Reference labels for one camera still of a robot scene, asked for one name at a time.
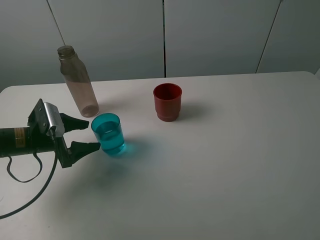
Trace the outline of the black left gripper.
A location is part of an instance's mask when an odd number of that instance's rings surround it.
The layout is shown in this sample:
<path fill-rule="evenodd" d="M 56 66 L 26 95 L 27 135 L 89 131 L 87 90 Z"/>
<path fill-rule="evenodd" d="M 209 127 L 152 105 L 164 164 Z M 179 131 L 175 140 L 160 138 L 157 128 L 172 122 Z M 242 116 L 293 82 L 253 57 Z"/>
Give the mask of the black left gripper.
<path fill-rule="evenodd" d="M 28 127 L 31 133 L 32 143 L 37 150 L 45 152 L 54 151 L 62 168 L 69 168 L 83 157 L 100 149 L 99 142 L 76 142 L 72 141 L 67 148 L 64 134 L 74 130 L 85 130 L 89 127 L 89 121 L 71 117 L 60 113 L 59 137 L 52 132 L 46 134 L 48 119 L 46 117 L 44 101 L 40 98 L 28 117 Z"/>

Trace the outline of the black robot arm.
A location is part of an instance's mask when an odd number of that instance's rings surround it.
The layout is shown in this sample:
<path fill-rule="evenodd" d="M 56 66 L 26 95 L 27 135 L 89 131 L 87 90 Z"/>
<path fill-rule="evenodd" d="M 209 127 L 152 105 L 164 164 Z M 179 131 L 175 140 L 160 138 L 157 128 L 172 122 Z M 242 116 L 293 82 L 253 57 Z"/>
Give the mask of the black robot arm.
<path fill-rule="evenodd" d="M 60 113 L 55 105 L 39 99 L 28 117 L 27 127 L 0 130 L 0 156 L 5 158 L 34 152 L 55 152 L 61 166 L 69 168 L 101 147 L 98 142 L 77 141 L 72 141 L 67 147 L 65 133 L 88 127 L 88 121 Z"/>

